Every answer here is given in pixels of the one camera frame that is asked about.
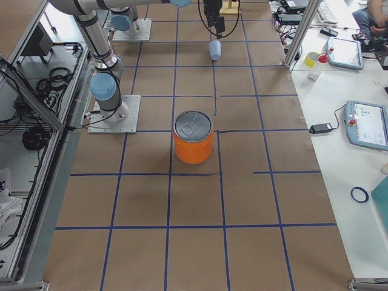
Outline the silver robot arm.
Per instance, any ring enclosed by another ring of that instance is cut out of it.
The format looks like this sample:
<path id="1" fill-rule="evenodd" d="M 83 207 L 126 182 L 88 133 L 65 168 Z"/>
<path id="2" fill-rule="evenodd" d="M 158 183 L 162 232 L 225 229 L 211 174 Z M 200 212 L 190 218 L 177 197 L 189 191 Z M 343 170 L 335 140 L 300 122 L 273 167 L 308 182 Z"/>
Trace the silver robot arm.
<path id="1" fill-rule="evenodd" d="M 74 1 L 51 0 L 51 5 L 60 12 L 72 15 L 78 25 L 79 31 L 87 44 L 93 57 L 93 65 L 97 70 L 108 70 L 116 65 L 118 58 L 113 52 L 107 37 L 99 23 L 96 12 L 98 10 L 111 10 L 129 6 L 147 4 L 172 4 L 176 7 L 185 7 L 189 1 Z"/>
<path id="2" fill-rule="evenodd" d="M 225 20 L 220 15 L 222 9 L 222 1 L 203 1 L 203 5 L 197 1 L 199 17 L 208 31 L 211 32 L 211 27 L 215 28 L 214 35 L 222 38 L 225 32 Z M 129 31 L 132 24 L 139 19 L 138 12 L 134 6 L 110 8 L 112 13 L 111 25 L 113 28 L 122 32 Z"/>

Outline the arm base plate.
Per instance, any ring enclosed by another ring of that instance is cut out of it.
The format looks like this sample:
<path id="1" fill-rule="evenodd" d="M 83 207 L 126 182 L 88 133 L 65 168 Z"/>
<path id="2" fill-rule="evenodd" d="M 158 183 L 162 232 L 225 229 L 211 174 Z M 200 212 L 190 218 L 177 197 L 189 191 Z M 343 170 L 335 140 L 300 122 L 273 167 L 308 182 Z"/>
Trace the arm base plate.
<path id="1" fill-rule="evenodd" d="M 114 115 L 109 112 L 101 111 L 98 103 L 95 101 L 94 110 L 99 113 L 92 115 L 90 122 L 92 123 L 87 131 L 90 134 L 121 134 L 121 133 L 136 133 L 138 125 L 138 116 L 141 105 L 140 95 L 122 95 L 121 106 L 117 109 Z"/>
<path id="2" fill-rule="evenodd" d="M 130 24 L 123 24 L 115 27 L 113 42 L 141 42 L 149 41 L 152 27 L 152 19 L 138 18 Z"/>

